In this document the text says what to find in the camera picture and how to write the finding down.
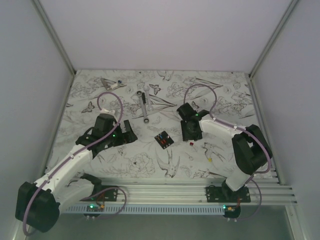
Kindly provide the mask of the black fuse box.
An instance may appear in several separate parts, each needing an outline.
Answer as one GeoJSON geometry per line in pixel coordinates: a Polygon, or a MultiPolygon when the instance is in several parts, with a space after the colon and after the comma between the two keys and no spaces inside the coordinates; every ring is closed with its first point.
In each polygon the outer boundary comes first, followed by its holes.
{"type": "Polygon", "coordinates": [[[174,140],[166,131],[162,131],[161,133],[157,134],[154,139],[162,149],[166,149],[174,143],[174,140]]]}

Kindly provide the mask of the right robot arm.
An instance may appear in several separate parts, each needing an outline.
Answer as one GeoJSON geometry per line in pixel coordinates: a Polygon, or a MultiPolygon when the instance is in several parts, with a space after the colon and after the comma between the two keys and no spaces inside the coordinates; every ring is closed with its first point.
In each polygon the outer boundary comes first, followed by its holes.
{"type": "Polygon", "coordinates": [[[221,191],[226,202],[234,202],[240,195],[239,189],[251,180],[258,169],[267,165],[262,174],[269,172],[273,153],[261,129],[257,125],[239,126],[213,116],[208,110],[195,111],[189,103],[184,103],[177,110],[181,117],[182,139],[197,141],[203,133],[230,139],[236,167],[226,178],[226,185],[221,191]]]}

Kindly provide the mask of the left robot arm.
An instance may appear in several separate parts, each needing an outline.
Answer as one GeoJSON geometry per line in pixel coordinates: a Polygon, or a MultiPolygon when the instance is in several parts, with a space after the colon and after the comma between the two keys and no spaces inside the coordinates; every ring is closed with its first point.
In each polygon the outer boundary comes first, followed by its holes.
{"type": "Polygon", "coordinates": [[[78,201],[96,201],[105,191],[115,201],[117,186],[103,185],[101,179],[88,173],[76,181],[72,178],[100,152],[137,139],[129,120],[120,125],[113,115],[101,113],[60,163],[35,182],[26,181],[19,187],[15,218],[24,226],[45,233],[64,210],[78,201]]]}

